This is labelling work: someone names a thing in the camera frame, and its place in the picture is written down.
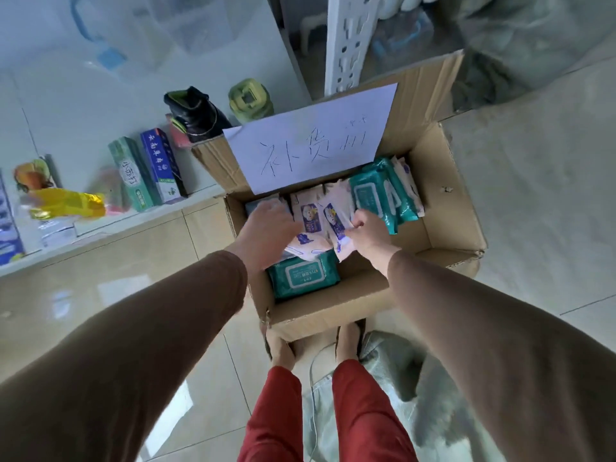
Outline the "person's right hand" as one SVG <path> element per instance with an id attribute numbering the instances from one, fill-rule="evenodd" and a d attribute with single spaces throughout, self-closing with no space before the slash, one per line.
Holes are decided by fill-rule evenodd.
<path id="1" fill-rule="evenodd" d="M 366 209 L 355 211 L 345 234 L 354 248 L 386 278 L 391 258 L 402 248 L 392 244 L 384 221 Z"/>

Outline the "white purple-print tissue packet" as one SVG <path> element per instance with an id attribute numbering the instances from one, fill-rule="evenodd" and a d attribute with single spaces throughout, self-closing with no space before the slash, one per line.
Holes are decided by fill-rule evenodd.
<path id="1" fill-rule="evenodd" d="M 324 191 L 324 196 L 319 200 L 320 212 L 325 217 L 335 255 L 339 262 L 343 262 L 355 251 L 347 235 L 347 231 L 354 228 L 351 219 L 355 213 L 350 184 L 348 180 L 338 180 L 325 184 Z"/>
<path id="2" fill-rule="evenodd" d="M 302 232 L 292 239 L 284 251 L 291 256 L 312 262 L 330 250 L 333 250 L 333 245 L 327 237 L 315 233 Z"/>
<path id="3" fill-rule="evenodd" d="M 313 186 L 300 192 L 289 194 L 294 220 L 303 226 L 303 232 L 327 238 L 323 214 L 319 202 L 325 196 L 322 185 Z"/>

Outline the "person's right forearm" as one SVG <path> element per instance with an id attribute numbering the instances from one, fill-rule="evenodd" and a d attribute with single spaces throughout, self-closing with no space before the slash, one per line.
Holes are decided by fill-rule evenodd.
<path id="1" fill-rule="evenodd" d="M 544 310 L 403 250 L 387 278 L 507 462 L 616 462 L 616 353 Z"/>

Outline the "teal wet wipes packet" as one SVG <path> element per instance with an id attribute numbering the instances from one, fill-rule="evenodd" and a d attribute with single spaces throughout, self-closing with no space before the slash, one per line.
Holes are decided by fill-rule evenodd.
<path id="1" fill-rule="evenodd" d="M 306 295 L 341 281 L 337 269 L 338 258 L 330 250 L 314 261 L 293 257 L 267 269 L 276 302 Z"/>
<path id="2" fill-rule="evenodd" d="M 385 223 L 389 234 L 396 235 L 398 218 L 386 171 L 375 163 L 368 164 L 350 177 L 349 184 L 356 208 L 377 215 Z"/>
<path id="3" fill-rule="evenodd" d="M 386 190 L 394 203 L 397 221 L 399 224 L 416 221 L 420 217 L 411 190 L 406 189 L 403 179 L 399 176 L 400 171 L 397 170 L 399 165 L 394 164 L 392 160 L 392 158 L 381 157 L 378 159 L 377 165 L 386 174 L 388 181 Z"/>

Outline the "white handwritten paper sign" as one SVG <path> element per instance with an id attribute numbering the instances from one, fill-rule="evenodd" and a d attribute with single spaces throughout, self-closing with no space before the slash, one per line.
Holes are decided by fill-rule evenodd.
<path id="1" fill-rule="evenodd" d="M 253 194 L 372 162 L 397 84 L 266 117 L 224 131 Z"/>

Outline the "green capped bottle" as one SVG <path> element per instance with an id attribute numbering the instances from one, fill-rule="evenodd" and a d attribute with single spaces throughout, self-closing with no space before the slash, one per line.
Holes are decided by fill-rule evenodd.
<path id="1" fill-rule="evenodd" d="M 268 90 L 253 78 L 246 78 L 232 86 L 228 100 L 231 111 L 242 125 L 275 114 Z"/>

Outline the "blue toothpaste box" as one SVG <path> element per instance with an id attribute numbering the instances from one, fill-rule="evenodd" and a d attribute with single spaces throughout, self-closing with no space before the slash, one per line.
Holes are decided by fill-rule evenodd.
<path id="1" fill-rule="evenodd" d="M 187 199 L 189 195 L 165 132 L 154 128 L 141 132 L 140 138 L 162 204 Z"/>

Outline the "pink packet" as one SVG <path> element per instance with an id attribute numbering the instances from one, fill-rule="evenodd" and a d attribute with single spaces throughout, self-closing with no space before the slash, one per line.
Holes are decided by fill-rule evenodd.
<path id="1" fill-rule="evenodd" d="M 176 126 L 172 114 L 168 113 L 165 116 L 169 129 L 168 135 L 171 137 L 174 147 L 178 149 L 192 148 L 193 143 L 190 141 L 189 136 L 184 131 L 180 130 L 178 126 Z"/>

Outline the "green toothpaste box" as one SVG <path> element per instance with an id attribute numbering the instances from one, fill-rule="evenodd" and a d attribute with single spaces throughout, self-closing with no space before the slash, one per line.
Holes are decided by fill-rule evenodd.
<path id="1" fill-rule="evenodd" d="M 121 137 L 110 142 L 107 148 L 133 209 L 143 212 L 161 205 L 158 189 L 138 144 L 131 138 Z"/>

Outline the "person's right leg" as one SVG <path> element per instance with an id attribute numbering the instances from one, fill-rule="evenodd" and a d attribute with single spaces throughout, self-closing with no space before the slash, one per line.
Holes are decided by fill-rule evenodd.
<path id="1" fill-rule="evenodd" d="M 366 319 L 336 333 L 333 401 L 340 462 L 418 462 L 389 397 L 360 363 Z"/>

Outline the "person's leg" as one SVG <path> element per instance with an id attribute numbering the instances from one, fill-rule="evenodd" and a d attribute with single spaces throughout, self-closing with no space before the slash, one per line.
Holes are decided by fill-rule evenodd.
<path id="1" fill-rule="evenodd" d="M 340 462 L 418 462 L 389 397 L 360 363 L 366 319 L 336 333 L 333 401 Z"/>
<path id="2" fill-rule="evenodd" d="M 290 343 L 261 327 L 271 361 L 236 462 L 304 462 L 301 382 Z"/>

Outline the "person's left leg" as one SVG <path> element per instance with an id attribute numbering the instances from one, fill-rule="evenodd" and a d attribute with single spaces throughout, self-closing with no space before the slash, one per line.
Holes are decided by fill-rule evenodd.
<path id="1" fill-rule="evenodd" d="M 271 361 L 236 462 L 304 462 L 301 382 L 290 343 L 261 327 Z"/>

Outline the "yellow plastic packet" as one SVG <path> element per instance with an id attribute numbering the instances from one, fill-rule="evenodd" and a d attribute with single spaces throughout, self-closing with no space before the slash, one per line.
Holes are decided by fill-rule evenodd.
<path id="1" fill-rule="evenodd" d="M 62 217 L 100 218 L 107 212 L 101 196 L 64 188 L 33 190 L 21 200 L 30 216 L 36 220 Z"/>

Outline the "fruit print package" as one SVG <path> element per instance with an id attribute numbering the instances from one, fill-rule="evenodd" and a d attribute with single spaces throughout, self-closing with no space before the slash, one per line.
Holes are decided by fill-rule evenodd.
<path id="1" fill-rule="evenodd" d="M 17 191 L 23 194 L 57 187 L 46 158 L 19 164 L 12 170 L 12 175 Z"/>

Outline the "blue white package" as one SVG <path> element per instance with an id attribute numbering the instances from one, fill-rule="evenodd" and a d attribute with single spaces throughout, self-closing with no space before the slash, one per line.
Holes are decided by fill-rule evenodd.
<path id="1" fill-rule="evenodd" d="M 12 263 L 23 256 L 25 256 L 25 248 L 0 172 L 0 266 Z"/>

